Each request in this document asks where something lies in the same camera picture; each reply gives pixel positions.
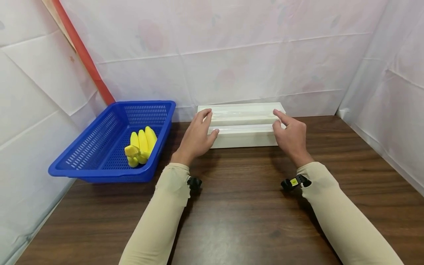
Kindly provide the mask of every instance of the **banana bunch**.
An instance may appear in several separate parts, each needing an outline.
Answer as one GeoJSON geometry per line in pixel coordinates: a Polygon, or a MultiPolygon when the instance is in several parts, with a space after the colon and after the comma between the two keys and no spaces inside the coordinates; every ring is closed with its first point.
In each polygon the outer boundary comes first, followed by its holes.
{"type": "Polygon", "coordinates": [[[130,167],[136,167],[138,164],[144,165],[152,154],[157,137],[155,132],[149,126],[143,130],[131,133],[130,145],[124,148],[125,155],[130,167]]]}

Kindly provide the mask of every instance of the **orange pole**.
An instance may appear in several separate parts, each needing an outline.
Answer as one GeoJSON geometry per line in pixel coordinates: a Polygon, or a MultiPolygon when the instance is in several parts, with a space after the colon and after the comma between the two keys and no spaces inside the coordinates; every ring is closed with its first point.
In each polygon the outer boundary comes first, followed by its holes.
{"type": "Polygon", "coordinates": [[[72,22],[69,19],[68,15],[66,14],[66,11],[63,8],[62,4],[60,3],[59,0],[53,0],[53,5],[56,8],[56,11],[59,14],[59,17],[62,20],[63,25],[65,26],[65,29],[68,32],[72,43],[75,46],[75,50],[77,51],[78,55],[80,56],[82,63],[84,64],[85,68],[88,71],[88,74],[90,74],[91,78],[93,79],[94,84],[97,86],[97,89],[99,90],[100,95],[102,96],[103,100],[105,101],[105,103],[107,105],[114,103],[115,99],[113,98],[109,89],[107,88],[107,86],[103,82],[102,78],[100,77],[100,74],[97,71],[93,60],[91,59],[90,54],[88,53],[87,49],[85,48],[84,43],[82,42],[81,38],[79,37],[74,26],[72,25],[72,22]]]}

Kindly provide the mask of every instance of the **yellow label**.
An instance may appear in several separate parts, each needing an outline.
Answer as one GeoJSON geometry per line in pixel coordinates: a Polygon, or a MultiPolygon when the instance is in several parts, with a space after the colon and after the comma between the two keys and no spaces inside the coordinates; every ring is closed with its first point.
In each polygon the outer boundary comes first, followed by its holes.
{"type": "Polygon", "coordinates": [[[297,184],[299,184],[299,182],[297,182],[297,179],[292,179],[292,180],[290,180],[290,183],[291,183],[293,186],[296,186],[297,184]]]}

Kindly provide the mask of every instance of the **brown tabletop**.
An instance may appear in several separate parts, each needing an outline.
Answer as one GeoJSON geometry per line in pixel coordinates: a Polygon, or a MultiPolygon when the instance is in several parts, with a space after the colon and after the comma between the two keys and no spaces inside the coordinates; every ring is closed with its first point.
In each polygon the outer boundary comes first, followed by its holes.
{"type": "MultiPolygon", "coordinates": [[[[423,264],[424,198],[340,118],[299,119],[312,156],[405,264],[423,264]]],[[[173,124],[150,183],[77,180],[17,264],[118,264],[187,126],[173,124]]],[[[183,213],[169,264],[340,264],[300,192],[281,192],[296,169],[278,147],[211,150],[190,173],[203,189],[183,213]]]]}

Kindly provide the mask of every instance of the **white plastic container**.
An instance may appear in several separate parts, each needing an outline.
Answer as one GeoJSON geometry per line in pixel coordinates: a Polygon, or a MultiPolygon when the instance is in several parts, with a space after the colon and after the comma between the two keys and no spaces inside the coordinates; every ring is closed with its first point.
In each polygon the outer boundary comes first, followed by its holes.
{"type": "Polygon", "coordinates": [[[219,129],[212,148],[235,148],[277,145],[272,124],[278,119],[274,109],[285,113],[281,103],[249,103],[199,106],[212,109],[212,121],[208,133],[219,129]]]}

